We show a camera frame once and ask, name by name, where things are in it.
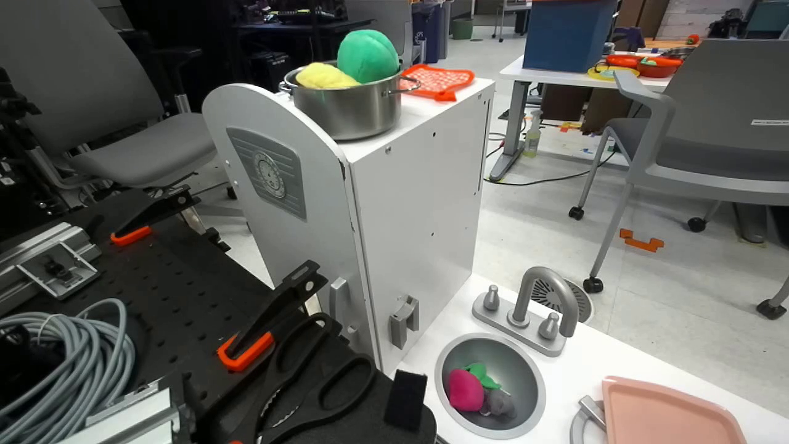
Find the green pea plush toy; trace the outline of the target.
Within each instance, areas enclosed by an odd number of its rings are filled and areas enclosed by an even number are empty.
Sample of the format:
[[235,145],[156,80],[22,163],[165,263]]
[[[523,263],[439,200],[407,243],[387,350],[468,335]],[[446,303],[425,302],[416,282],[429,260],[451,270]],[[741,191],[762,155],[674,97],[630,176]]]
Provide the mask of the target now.
[[399,71],[399,55],[381,29],[352,29],[339,48],[336,64],[360,85],[387,80]]

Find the white toy kitchen cabinet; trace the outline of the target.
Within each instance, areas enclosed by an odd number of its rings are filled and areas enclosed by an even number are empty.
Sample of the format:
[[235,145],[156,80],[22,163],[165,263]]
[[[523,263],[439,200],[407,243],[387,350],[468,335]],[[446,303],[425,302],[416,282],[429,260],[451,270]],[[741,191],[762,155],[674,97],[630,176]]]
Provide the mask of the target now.
[[292,97],[207,94],[202,116],[271,279],[314,260],[320,306],[391,372],[473,271],[495,85],[407,97],[396,128],[331,139]]

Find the steel cooking pot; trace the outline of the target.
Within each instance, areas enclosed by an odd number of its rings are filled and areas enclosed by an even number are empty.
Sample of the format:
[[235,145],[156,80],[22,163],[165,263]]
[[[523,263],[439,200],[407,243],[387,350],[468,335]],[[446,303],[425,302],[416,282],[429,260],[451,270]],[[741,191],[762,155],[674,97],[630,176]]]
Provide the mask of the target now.
[[333,140],[365,140],[392,132],[402,119],[402,97],[416,86],[416,80],[396,71],[367,85],[314,89],[304,81],[306,74],[308,66],[292,69],[281,89]]

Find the yellow plush toy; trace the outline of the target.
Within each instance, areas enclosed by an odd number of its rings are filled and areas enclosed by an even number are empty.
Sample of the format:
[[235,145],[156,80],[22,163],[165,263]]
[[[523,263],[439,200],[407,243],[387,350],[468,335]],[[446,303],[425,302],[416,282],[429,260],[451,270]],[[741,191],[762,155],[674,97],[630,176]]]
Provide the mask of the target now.
[[352,89],[355,80],[326,61],[310,61],[299,74],[297,81],[306,89]]

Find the pink plush toy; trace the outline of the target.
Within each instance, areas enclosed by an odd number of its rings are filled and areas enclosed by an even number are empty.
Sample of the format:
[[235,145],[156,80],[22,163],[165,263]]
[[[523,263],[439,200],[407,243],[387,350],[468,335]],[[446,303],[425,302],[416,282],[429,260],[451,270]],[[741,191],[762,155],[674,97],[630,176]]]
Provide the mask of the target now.
[[468,371],[451,371],[446,380],[446,397],[457,412],[477,415],[484,409],[484,386]]

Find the round grey sink basin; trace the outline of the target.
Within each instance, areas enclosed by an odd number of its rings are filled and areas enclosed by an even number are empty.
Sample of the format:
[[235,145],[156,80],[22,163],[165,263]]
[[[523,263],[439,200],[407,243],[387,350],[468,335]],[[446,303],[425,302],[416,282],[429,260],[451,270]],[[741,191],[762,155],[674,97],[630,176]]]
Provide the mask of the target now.
[[[484,397],[477,412],[451,404],[453,371],[479,380]],[[545,383],[532,357],[494,335],[458,335],[445,346],[437,356],[434,383],[451,423],[482,440],[521,440],[537,428],[545,412]]]

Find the red plastic basket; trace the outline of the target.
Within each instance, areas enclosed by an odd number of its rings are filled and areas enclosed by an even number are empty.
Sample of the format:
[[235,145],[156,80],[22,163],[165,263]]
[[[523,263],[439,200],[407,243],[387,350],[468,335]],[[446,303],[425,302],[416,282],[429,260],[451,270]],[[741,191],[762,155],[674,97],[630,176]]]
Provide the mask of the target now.
[[399,89],[413,97],[453,101],[457,94],[473,85],[472,69],[446,69],[434,64],[413,64],[399,76]]

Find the small black block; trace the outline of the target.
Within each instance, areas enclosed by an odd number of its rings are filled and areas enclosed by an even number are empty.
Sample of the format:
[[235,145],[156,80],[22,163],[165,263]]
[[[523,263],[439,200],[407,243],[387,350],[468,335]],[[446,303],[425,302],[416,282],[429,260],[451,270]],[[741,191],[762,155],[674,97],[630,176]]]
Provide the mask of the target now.
[[425,393],[425,375],[397,371],[384,407],[384,423],[396,429],[416,431],[423,428]]

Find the black orange clamp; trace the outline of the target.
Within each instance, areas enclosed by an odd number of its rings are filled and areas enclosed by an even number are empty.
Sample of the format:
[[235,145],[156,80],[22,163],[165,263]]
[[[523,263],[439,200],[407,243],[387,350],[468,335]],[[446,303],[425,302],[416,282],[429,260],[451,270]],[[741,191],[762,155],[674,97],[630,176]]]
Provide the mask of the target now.
[[269,303],[253,318],[249,327],[225,339],[216,356],[230,372],[246,372],[261,360],[283,335],[290,316],[306,312],[306,302],[326,286],[320,265],[306,260],[271,292]]
[[183,209],[197,205],[197,197],[190,191],[177,191],[167,197],[156,197],[142,213],[135,213],[128,222],[111,232],[111,244],[126,249],[154,235],[154,224],[167,217],[176,217]]

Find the black perforated board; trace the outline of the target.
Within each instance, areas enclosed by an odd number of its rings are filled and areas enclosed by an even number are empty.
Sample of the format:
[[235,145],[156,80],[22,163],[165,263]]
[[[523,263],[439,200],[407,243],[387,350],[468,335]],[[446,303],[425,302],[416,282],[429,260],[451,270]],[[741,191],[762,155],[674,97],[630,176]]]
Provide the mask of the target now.
[[197,235],[181,217],[154,224],[133,248],[108,235],[151,202],[123,193],[66,214],[100,248],[100,279],[64,302],[36,297],[33,312],[79,314],[101,300],[128,309],[135,380],[181,375],[201,415],[243,399],[246,378],[219,365],[216,349],[253,323],[271,288],[232,260],[219,235]]

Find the blue storage box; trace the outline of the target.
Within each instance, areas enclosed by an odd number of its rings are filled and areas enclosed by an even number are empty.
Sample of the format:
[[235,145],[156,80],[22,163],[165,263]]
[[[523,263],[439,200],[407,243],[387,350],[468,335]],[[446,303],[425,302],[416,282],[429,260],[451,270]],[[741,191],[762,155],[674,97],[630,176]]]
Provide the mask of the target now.
[[613,32],[616,0],[532,0],[526,69],[587,71]]

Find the far black orange clamp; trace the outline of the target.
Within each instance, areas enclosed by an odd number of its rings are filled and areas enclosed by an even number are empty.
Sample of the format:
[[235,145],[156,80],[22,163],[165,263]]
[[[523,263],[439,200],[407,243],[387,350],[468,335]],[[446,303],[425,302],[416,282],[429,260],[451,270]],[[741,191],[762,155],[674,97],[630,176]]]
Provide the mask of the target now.
[[154,224],[167,217],[176,217],[183,209],[197,205],[197,197],[190,191],[177,191],[167,197],[156,197],[142,213],[135,213],[128,222],[111,232],[111,244],[126,249],[154,235]]

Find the grey chair left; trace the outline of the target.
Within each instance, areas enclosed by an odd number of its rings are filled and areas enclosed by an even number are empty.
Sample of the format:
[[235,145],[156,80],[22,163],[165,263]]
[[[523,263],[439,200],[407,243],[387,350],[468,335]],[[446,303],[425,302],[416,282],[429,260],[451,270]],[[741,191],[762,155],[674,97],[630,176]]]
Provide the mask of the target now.
[[0,66],[26,127],[84,180],[167,187],[217,152],[204,119],[165,111],[148,69],[95,0],[0,0]]

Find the grey chair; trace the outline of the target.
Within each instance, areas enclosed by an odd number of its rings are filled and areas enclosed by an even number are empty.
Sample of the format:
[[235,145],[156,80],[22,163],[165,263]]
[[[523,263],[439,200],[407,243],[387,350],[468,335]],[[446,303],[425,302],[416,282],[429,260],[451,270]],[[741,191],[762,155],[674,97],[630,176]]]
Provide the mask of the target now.
[[204,119],[165,111],[148,69],[95,0],[0,0],[0,66],[26,127],[84,180],[167,187],[217,152]]
[[[635,71],[614,71],[622,97],[649,108],[646,119],[613,119],[592,168],[614,144],[630,161],[622,200],[582,282],[603,293],[600,271],[637,191],[706,200],[710,205],[789,205],[789,43],[704,39],[664,91]],[[585,217],[595,180],[585,182],[573,219]]]

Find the grey chair right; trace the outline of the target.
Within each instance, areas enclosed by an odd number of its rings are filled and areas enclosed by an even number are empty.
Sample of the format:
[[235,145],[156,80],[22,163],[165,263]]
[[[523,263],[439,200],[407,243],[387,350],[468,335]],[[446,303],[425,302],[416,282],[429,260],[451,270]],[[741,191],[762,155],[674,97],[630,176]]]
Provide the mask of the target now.
[[[635,71],[614,71],[622,97],[649,108],[646,119],[613,119],[592,168],[614,144],[630,161],[622,200],[582,282],[603,293],[600,271],[637,191],[706,200],[710,205],[789,205],[789,43],[704,39],[664,91]],[[585,217],[595,180],[585,182],[573,219]]]

